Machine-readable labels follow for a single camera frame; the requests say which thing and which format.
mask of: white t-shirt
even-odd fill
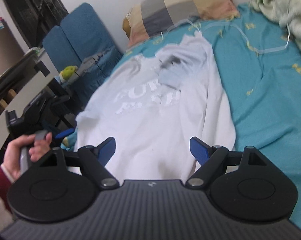
[[[153,58],[122,64],[77,117],[76,148],[110,136],[116,151],[106,168],[124,179],[182,179],[196,166],[189,140],[232,149],[235,129],[212,46],[199,32],[184,35]]]

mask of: blue cushion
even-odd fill
[[[97,64],[70,86],[71,90],[77,93],[84,106],[87,105],[96,89],[110,76],[121,57],[122,54],[113,47],[100,58]]]
[[[83,3],[67,15],[60,26],[81,61],[114,46],[103,23],[88,3]]]
[[[58,72],[70,65],[80,66],[81,60],[73,50],[60,26],[53,27],[43,40],[43,47]]]
[[[100,58],[97,65],[106,77],[109,77],[118,61],[122,58],[116,47],[112,47],[103,57]]]

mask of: pillow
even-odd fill
[[[123,21],[123,29],[126,34],[129,32],[130,47],[166,31],[183,19],[238,16],[239,12],[231,0],[145,0],[129,11]]]

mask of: bed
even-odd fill
[[[248,4],[238,6],[240,18],[231,22],[247,35],[258,49],[283,46],[287,33],[254,12]],[[216,21],[195,23],[199,29]],[[169,43],[179,43],[194,26],[183,25],[163,37],[153,37],[128,50],[114,71],[129,58],[142,53],[153,57]],[[236,150],[257,147],[297,186],[299,198],[291,221],[301,228],[301,53],[293,41],[279,52],[259,55],[249,49],[239,31],[231,26],[215,26],[203,33],[212,44],[228,95],[236,128]]]

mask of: finger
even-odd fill
[[[34,134],[32,134],[32,135],[22,135],[22,136],[19,136],[18,138],[16,138],[15,140],[12,140],[9,143],[9,145],[11,147],[20,149],[23,146],[27,146],[27,145],[33,143],[34,140],[35,140],[35,135]]]
[[[35,141],[34,146],[49,146],[45,140]]]
[[[39,155],[31,155],[30,156],[30,160],[35,163],[37,162],[42,156],[39,156]]]
[[[49,147],[49,145],[46,144],[46,145],[37,145],[37,146],[31,147],[28,152],[30,155],[33,155],[33,154],[44,155],[49,150],[50,150],[50,147]]]
[[[46,135],[46,142],[48,144],[52,143],[52,133],[51,132],[47,133],[47,135]]]

